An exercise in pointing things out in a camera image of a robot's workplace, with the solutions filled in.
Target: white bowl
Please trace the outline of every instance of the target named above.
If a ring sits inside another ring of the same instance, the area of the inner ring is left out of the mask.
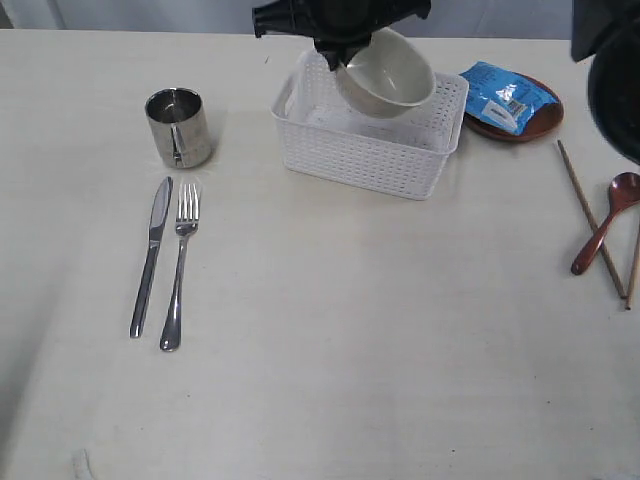
[[[340,95],[365,115],[393,118],[425,103],[436,90],[429,62],[390,28],[375,32],[370,45],[335,73]]]

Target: wooden plate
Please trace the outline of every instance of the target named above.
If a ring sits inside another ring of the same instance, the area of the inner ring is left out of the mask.
[[[522,132],[522,135],[513,135],[512,133],[500,130],[493,125],[481,122],[468,113],[464,114],[465,125],[474,132],[484,137],[508,143],[530,142],[531,140],[535,140],[536,138],[544,137],[545,135],[551,133],[554,129],[556,129],[564,119],[564,106],[562,105],[562,102],[560,101],[558,95],[556,95],[555,92],[547,87],[544,83],[539,82],[538,80],[527,75],[522,75],[521,73],[518,75],[526,78],[527,80],[536,84],[538,87],[545,89],[553,96],[553,98],[558,101],[558,103],[545,105],[540,110],[538,110],[538,113],[536,113],[533,118],[529,120],[529,123],[527,123],[527,126],[525,127],[524,132]]]

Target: chopstick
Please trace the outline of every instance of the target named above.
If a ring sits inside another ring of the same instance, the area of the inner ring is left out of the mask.
[[[589,222],[591,231],[595,233],[596,230],[598,229],[598,223],[596,222],[596,219],[593,216],[591,209],[589,208],[589,203],[587,202],[587,198],[584,196],[584,192],[582,191],[582,187],[578,182],[578,177],[576,176],[576,172],[573,169],[573,165],[571,165],[571,160],[569,160],[569,155],[567,154],[567,151],[565,150],[561,140],[558,140],[558,148],[560,148],[560,154],[562,155],[564,166],[567,168],[567,173],[569,174],[569,178],[571,179],[573,188],[576,191],[578,200],[580,200],[580,205],[582,206],[582,210],[584,211],[584,214],[587,217],[587,221]],[[622,281],[620,280],[620,275],[618,275],[618,272],[616,271],[616,267],[613,264],[611,255],[609,254],[609,250],[607,249],[604,242],[600,247],[600,252],[602,253],[602,257],[604,258],[604,263],[607,265],[607,270],[609,270],[609,274],[611,275],[611,280],[613,280],[613,285],[616,287],[616,291],[618,292],[618,295],[620,296],[621,299],[623,300],[626,299],[627,295],[625,295],[624,293],[624,286],[622,285]]]
[[[633,300],[633,292],[636,289],[636,279],[638,277],[638,264],[640,264],[640,227],[638,227],[638,237],[636,238],[636,250],[633,253],[633,267],[629,275],[629,286],[627,287],[627,301],[624,308],[631,310],[631,302]]]

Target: butter knife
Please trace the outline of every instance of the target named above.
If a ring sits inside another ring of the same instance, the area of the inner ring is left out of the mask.
[[[138,289],[138,297],[136,298],[136,305],[133,309],[131,328],[129,328],[129,337],[131,338],[138,338],[142,335],[144,318],[147,314],[147,305],[149,304],[149,294],[151,293],[151,284],[153,283],[153,272],[156,269],[156,260],[158,259],[158,252],[160,251],[160,242],[162,241],[164,224],[167,220],[167,212],[169,211],[172,189],[173,180],[171,177],[165,178],[158,187],[156,198],[153,201],[151,221],[149,222],[149,247],[147,249],[147,259],[144,262],[142,279],[140,280],[140,288]]]

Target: basket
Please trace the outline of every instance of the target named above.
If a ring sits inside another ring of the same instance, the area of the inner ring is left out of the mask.
[[[458,75],[437,73],[436,80],[425,105],[381,120],[342,99],[320,54],[303,54],[272,107],[284,165],[377,192],[428,198],[458,146],[469,90]]]

